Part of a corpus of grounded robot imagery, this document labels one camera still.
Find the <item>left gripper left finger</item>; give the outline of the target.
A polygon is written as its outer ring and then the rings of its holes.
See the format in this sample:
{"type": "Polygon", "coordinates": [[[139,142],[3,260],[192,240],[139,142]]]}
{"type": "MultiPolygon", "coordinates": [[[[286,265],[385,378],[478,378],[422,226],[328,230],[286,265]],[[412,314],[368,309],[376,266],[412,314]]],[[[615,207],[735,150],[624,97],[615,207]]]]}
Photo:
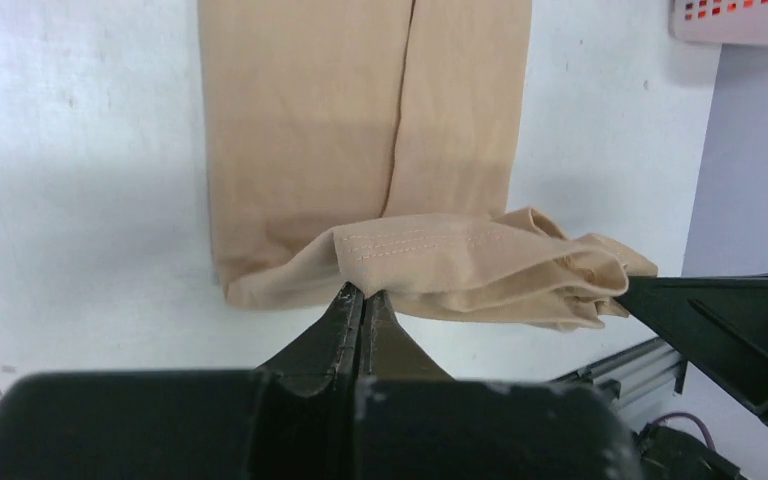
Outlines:
{"type": "Polygon", "coordinates": [[[319,395],[351,374],[364,310],[364,294],[344,284],[316,322],[256,370],[292,396],[319,395]]]}

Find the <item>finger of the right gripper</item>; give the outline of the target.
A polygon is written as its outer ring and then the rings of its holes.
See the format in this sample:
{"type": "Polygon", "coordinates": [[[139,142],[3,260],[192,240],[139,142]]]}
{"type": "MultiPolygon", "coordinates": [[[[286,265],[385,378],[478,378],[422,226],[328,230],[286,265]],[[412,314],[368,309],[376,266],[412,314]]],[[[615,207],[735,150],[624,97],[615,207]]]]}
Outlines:
{"type": "Polygon", "coordinates": [[[768,273],[637,276],[616,300],[768,426],[768,273]]]}

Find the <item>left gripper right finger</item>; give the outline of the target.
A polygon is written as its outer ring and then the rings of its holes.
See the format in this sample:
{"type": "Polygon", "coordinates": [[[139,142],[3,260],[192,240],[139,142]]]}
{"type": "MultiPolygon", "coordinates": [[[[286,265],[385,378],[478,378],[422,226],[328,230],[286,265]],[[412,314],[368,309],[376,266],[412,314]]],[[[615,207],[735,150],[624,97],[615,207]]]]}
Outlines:
{"type": "Polygon", "coordinates": [[[395,381],[453,381],[399,324],[389,295],[365,302],[360,328],[359,375],[395,381]]]}

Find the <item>tan t shirt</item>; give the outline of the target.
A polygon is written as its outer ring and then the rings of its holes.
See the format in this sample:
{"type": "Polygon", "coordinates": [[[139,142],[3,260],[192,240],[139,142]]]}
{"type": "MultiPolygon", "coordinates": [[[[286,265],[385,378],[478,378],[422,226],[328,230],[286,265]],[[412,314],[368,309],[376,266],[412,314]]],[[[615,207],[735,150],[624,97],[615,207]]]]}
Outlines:
{"type": "Polygon", "coordinates": [[[598,328],[657,266],[506,208],[528,1],[202,1],[212,254],[226,301],[347,283],[421,318],[598,328]]]}

